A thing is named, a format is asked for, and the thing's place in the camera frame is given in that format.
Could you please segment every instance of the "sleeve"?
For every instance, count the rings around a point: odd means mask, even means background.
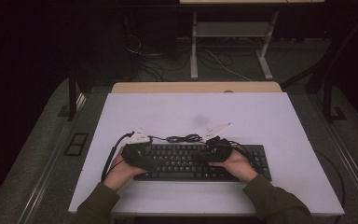
[[[252,201],[257,216],[268,223],[314,223],[305,204],[284,189],[273,187],[262,175],[253,179],[243,192]]]
[[[109,224],[113,206],[120,196],[102,183],[78,206],[73,224]]]

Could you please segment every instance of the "white table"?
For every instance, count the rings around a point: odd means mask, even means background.
[[[124,133],[143,128],[159,137],[203,135],[231,122],[220,136],[263,145],[272,184],[294,193],[315,216],[344,211],[313,152],[286,93],[111,93],[69,207],[77,207],[100,181],[111,147]],[[131,181],[118,194],[117,216],[254,216],[241,183]]]

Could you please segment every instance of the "spacebar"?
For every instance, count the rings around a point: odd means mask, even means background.
[[[194,173],[159,173],[160,178],[194,178]]]

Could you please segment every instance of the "keyboard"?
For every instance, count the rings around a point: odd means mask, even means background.
[[[242,145],[247,149],[260,168],[259,173],[271,180],[264,147],[261,145]],[[152,160],[162,161],[154,172],[136,175],[134,180],[149,181],[240,181],[223,167],[208,165],[197,161],[198,150],[205,145],[155,144],[146,147],[145,155]]]

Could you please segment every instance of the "person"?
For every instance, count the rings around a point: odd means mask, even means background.
[[[91,195],[77,208],[74,224],[104,224],[110,222],[111,210],[119,200],[117,191],[135,175],[146,171],[128,165],[119,151],[112,161],[113,167],[103,183],[98,183]],[[314,223],[309,209],[295,195],[273,187],[259,175],[248,160],[236,150],[224,162],[210,162],[222,166],[246,186],[242,190],[255,207],[256,215],[267,223]]]

